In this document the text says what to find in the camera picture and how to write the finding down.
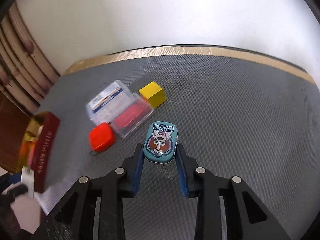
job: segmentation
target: brown wooden surface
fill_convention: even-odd
[[[15,172],[19,149],[30,118],[0,92],[0,167]]]

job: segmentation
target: beige masking tape strip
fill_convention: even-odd
[[[263,65],[286,71],[297,77],[303,78],[310,83],[316,84],[313,78],[306,72],[289,65],[281,60],[273,59],[264,55],[255,54],[252,52],[238,51],[233,49],[217,48],[217,47],[178,47],[178,46],[163,46],[149,49],[136,49],[131,51],[120,52],[112,55],[103,55],[78,61],[71,65],[63,75],[75,73],[79,70],[87,69],[94,66],[117,62],[121,60],[152,57],[152,56],[166,56],[166,55],[209,55],[244,59],[253,61]]]

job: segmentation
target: gray textured mat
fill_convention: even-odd
[[[132,92],[156,81],[167,101],[127,138],[90,156],[94,125],[85,104],[116,79]],[[154,121],[174,123],[201,166],[217,176],[240,175],[292,239],[320,210],[320,94],[281,70],[216,56],[132,59],[62,76],[40,110],[61,120],[47,191],[39,197],[47,212],[81,175],[96,178],[119,167]],[[127,240],[193,239],[195,220],[196,200],[183,198],[175,162],[145,161],[138,195],[124,200]]]

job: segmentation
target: metal pin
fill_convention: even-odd
[[[203,167],[198,167],[198,168],[196,168],[196,172],[198,172],[198,173],[200,173],[200,174],[205,173],[205,168],[203,168]]]
[[[88,177],[86,177],[86,176],[82,176],[79,178],[80,183],[86,183],[87,181],[88,181]]]
[[[115,172],[116,174],[122,174],[124,173],[124,168],[116,168]]]
[[[241,182],[241,178],[238,177],[238,176],[233,176],[232,177],[232,181],[235,182],[235,183],[240,183]]]

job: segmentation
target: yellow cube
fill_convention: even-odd
[[[157,108],[167,100],[165,98],[164,90],[162,89],[162,87],[160,87],[154,81],[141,88],[139,92],[151,104],[153,108]]]

